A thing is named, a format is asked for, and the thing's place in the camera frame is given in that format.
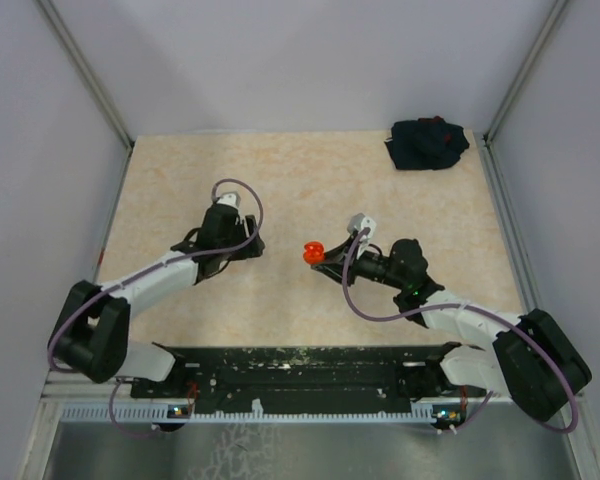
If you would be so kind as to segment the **orange earbud charging case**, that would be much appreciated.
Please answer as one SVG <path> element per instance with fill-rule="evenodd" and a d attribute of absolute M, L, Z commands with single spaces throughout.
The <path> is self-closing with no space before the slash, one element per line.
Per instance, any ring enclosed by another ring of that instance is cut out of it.
<path fill-rule="evenodd" d="M 304 245 L 303 260 L 313 266 L 325 261 L 324 245 L 318 241 L 311 241 Z"/>

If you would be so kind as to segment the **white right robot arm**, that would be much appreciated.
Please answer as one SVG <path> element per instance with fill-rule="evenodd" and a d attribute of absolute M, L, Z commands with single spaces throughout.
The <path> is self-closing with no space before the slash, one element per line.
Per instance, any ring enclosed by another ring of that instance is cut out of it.
<path fill-rule="evenodd" d="M 447 343 L 412 375 L 408 391 L 420 399 L 431 393 L 450 395 L 458 387 L 475 387 L 510 398 L 525 414 L 547 424 L 564 406 L 571 421 L 579 420 L 576 395 L 592 379 L 588 365 L 546 311 L 497 313 L 462 299 L 434 281 L 415 239 L 399 239 L 384 255 L 366 250 L 365 237 L 355 232 L 341 245 L 326 250 L 319 242 L 304 246 L 311 269 L 339 283 L 344 291 L 362 278 L 396 289 L 396 319 L 452 333 Z"/>

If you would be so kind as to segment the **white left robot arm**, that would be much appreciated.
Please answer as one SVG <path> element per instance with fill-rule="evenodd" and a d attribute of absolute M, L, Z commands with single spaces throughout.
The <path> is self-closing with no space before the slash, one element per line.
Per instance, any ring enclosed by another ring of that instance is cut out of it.
<path fill-rule="evenodd" d="M 156 343 L 130 339 L 131 321 L 169 296 L 221 273 L 232 262 L 258 258 L 265 245 L 261 214 L 240 214 L 220 201 L 158 260 L 117 280 L 82 280 L 66 297 L 47 346 L 50 369 L 79 373 L 96 384 L 114 378 L 145 379 L 164 395 L 181 394 L 188 373 L 176 354 Z"/>

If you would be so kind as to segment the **dark crumpled cloth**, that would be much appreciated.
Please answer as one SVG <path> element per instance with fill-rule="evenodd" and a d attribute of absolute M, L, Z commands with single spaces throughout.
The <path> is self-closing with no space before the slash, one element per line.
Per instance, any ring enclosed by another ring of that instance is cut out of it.
<path fill-rule="evenodd" d="M 384 143 L 399 171 L 449 169 L 470 147 L 464 129 L 440 116 L 396 122 Z"/>

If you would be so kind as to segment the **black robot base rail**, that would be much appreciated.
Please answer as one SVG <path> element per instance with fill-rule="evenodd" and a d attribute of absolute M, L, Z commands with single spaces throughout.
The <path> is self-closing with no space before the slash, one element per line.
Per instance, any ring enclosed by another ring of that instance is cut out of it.
<path fill-rule="evenodd" d="M 165 347 L 162 381 L 133 376 L 135 399 L 188 398 L 197 414 L 408 413 L 422 398 L 457 395 L 440 362 L 453 343 L 430 346 Z"/>

